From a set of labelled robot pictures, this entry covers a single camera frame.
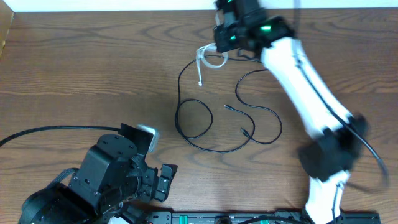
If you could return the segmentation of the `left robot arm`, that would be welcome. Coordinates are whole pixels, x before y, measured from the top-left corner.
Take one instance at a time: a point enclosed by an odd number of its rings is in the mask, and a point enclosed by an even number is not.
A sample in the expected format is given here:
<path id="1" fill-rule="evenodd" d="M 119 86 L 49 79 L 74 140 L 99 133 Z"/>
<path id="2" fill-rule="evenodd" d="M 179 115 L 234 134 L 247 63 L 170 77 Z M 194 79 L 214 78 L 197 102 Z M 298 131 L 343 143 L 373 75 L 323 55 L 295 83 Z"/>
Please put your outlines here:
<path id="1" fill-rule="evenodd" d="M 19 223 L 148 223 L 149 214 L 130 202 L 164 202 L 178 169 L 145 162 L 158 138 L 153 128 L 126 124 L 102 135 L 79 168 L 63 170 L 26 199 Z"/>

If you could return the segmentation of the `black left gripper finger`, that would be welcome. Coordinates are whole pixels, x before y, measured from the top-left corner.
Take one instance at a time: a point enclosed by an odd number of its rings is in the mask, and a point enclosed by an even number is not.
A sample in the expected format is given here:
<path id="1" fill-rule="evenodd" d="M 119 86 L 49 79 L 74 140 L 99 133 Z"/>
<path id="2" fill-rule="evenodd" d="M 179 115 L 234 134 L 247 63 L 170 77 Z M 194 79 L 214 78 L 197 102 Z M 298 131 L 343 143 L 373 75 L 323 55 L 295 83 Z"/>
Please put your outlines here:
<path id="1" fill-rule="evenodd" d="M 170 185 L 170 179 L 165 177 L 159 177 L 154 198 L 159 202 L 166 201 L 169 196 Z"/>
<path id="2" fill-rule="evenodd" d="M 160 180 L 162 182 L 171 182 L 178 170 L 178 165 L 175 164 L 163 164 L 161 167 Z"/>

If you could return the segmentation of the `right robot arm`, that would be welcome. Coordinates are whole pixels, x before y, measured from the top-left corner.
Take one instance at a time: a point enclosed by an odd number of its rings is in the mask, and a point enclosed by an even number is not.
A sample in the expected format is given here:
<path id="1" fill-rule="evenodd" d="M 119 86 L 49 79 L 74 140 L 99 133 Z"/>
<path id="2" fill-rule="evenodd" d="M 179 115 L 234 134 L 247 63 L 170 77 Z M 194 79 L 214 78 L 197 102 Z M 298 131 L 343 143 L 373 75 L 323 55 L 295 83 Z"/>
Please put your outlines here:
<path id="1" fill-rule="evenodd" d="M 312 139 L 298 153 L 310 177 L 305 211 L 313 223 L 335 222 L 344 185 L 361 155 L 365 119 L 354 117 L 333 96 L 283 17 L 268 17 L 258 1 L 217 0 L 215 5 L 223 13 L 214 31 L 217 51 L 254 52 L 298 111 Z"/>

